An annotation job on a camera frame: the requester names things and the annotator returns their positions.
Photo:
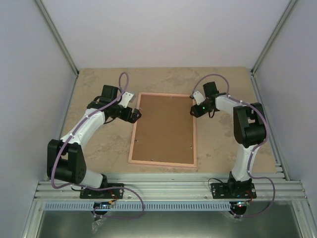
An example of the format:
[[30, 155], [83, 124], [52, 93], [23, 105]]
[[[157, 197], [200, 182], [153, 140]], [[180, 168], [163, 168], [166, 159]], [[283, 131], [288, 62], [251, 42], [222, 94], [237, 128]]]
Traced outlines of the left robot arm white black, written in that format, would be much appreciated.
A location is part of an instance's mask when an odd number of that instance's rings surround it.
[[89, 188], [97, 198], [108, 194], [107, 177], [87, 168], [83, 150], [101, 126], [115, 119], [135, 123], [142, 116], [138, 109], [128, 106], [134, 98], [132, 92], [104, 85], [101, 95], [87, 105], [84, 115], [71, 131], [48, 143], [47, 176], [54, 188], [57, 179], [67, 185]]

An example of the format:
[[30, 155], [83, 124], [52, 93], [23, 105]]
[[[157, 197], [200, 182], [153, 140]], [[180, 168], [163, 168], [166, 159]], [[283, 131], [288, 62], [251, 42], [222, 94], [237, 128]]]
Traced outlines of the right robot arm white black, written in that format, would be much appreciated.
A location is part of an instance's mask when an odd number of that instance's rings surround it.
[[227, 192], [231, 197], [238, 198], [245, 191], [251, 191], [250, 174], [254, 160], [259, 148], [268, 139], [263, 107], [260, 103], [248, 104], [228, 93], [220, 93], [215, 82], [204, 84], [203, 89], [204, 94], [192, 91], [190, 98], [196, 103], [191, 107], [190, 115], [199, 118], [208, 114], [213, 118], [215, 112], [224, 111], [233, 116], [233, 133], [239, 147], [227, 181]]

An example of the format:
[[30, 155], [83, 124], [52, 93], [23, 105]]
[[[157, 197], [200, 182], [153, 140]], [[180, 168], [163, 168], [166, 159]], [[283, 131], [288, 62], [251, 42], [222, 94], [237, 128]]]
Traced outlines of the aluminium rail base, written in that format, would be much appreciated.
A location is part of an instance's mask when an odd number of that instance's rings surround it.
[[[256, 201], [306, 200], [306, 192], [300, 181], [286, 180], [283, 173], [259, 174], [253, 180], [257, 194]], [[124, 201], [212, 201], [208, 184], [217, 178], [226, 181], [226, 174], [200, 173], [158, 173], [158, 174], [109, 174], [110, 183], [123, 183], [127, 191]]]

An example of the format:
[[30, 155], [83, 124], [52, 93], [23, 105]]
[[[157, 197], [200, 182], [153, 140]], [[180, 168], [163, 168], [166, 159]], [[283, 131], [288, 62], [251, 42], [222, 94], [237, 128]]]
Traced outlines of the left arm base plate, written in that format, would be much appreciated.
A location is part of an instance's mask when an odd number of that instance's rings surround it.
[[110, 189], [103, 191], [94, 191], [90, 189], [80, 189], [80, 198], [81, 199], [122, 199], [123, 198], [123, 189]]

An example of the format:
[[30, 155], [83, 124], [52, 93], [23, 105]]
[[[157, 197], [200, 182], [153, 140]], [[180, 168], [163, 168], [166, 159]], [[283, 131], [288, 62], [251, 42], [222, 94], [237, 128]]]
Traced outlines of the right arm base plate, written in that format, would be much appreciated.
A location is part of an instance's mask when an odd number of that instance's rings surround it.
[[257, 198], [253, 183], [239, 188], [230, 188], [227, 183], [211, 183], [213, 199], [254, 199]]

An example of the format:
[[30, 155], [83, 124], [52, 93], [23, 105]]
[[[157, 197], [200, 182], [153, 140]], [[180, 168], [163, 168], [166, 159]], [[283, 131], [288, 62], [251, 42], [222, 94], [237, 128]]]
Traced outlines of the left aluminium corner post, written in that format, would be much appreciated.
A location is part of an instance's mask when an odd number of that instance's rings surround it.
[[66, 59], [68, 65], [70, 66], [71, 70], [73, 71], [74, 75], [78, 77], [79, 70], [76, 67], [74, 60], [72, 59], [60, 33], [58, 32], [58, 29], [56, 28], [44, 2], [42, 0], [34, 0], [34, 3], [39, 10], [40, 14], [42, 15], [42, 18], [44, 19], [44, 22], [48, 26], [48, 29], [53, 35], [53, 38], [55, 39], [58, 47], [60, 48], [64, 58]]

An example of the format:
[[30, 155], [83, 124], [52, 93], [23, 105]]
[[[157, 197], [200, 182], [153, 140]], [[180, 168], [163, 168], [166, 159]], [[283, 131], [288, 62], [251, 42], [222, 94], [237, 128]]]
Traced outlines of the aluminium corner post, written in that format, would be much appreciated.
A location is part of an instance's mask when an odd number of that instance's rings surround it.
[[53, 35], [53, 38], [55, 39], [58, 47], [60, 48], [64, 58], [66, 59], [68, 65], [70, 66], [71, 70], [73, 71], [74, 75], [78, 77], [79, 70], [76, 67], [74, 60], [72, 59], [60, 33], [58, 32], [58, 29], [56, 28], [44, 2], [42, 0], [34, 0], [34, 3], [39, 10], [40, 14], [42, 15], [42, 18], [44, 19], [44, 22], [48, 26], [48, 29]]
[[262, 49], [260, 55], [258, 56], [254, 66], [251, 68], [250, 73], [252, 76], [255, 76], [258, 69], [262, 65], [265, 57], [269, 53], [271, 47], [273, 46], [274, 42], [276, 41], [277, 37], [281, 33], [283, 27], [287, 23], [289, 17], [291, 16], [292, 12], [296, 8], [297, 4], [299, 3], [299, 0], [289, 0], [286, 8], [284, 9], [282, 15], [280, 16], [277, 24], [275, 25], [272, 33], [270, 34], [264, 48]]

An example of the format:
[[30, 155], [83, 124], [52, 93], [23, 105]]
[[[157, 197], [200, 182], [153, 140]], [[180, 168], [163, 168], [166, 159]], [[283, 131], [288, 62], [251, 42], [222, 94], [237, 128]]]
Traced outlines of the right aluminium corner post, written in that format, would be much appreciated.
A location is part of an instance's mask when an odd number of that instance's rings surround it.
[[262, 49], [260, 55], [258, 56], [254, 66], [251, 68], [250, 73], [252, 76], [255, 76], [258, 69], [262, 65], [265, 57], [269, 53], [271, 47], [273, 46], [274, 42], [276, 41], [277, 37], [281, 33], [283, 27], [287, 23], [289, 17], [291, 16], [292, 12], [296, 8], [297, 4], [299, 3], [299, 0], [289, 0], [286, 8], [284, 9], [282, 15], [280, 16], [277, 24], [275, 25], [272, 33], [270, 34], [264, 48]]

